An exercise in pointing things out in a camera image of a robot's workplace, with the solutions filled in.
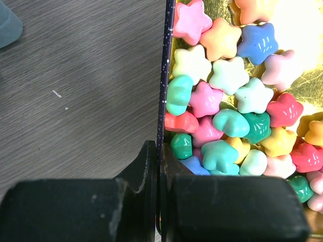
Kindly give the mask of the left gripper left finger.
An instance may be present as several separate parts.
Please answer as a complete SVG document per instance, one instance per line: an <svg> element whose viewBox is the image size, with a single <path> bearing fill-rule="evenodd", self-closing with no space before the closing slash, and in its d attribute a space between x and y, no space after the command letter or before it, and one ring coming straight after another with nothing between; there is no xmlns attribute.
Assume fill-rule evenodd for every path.
<svg viewBox="0 0 323 242"><path fill-rule="evenodd" d="M1 241L154 241L156 164L145 141L113 178L20 181L1 202Z"/></svg>

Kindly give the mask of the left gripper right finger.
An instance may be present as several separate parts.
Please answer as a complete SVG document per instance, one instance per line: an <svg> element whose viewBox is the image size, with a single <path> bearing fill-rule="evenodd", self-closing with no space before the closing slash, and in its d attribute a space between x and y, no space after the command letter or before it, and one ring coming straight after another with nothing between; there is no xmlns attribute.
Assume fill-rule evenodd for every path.
<svg viewBox="0 0 323 242"><path fill-rule="evenodd" d="M162 241L306 241L302 205L283 179L194 175L159 148Z"/></svg>

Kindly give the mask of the star candy tin box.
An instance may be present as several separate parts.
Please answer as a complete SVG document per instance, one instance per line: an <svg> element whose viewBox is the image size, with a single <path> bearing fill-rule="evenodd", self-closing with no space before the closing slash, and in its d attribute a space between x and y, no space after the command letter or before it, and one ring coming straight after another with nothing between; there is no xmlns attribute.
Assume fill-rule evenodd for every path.
<svg viewBox="0 0 323 242"><path fill-rule="evenodd" d="M167 1L157 150L285 180L322 241L322 1Z"/></svg>

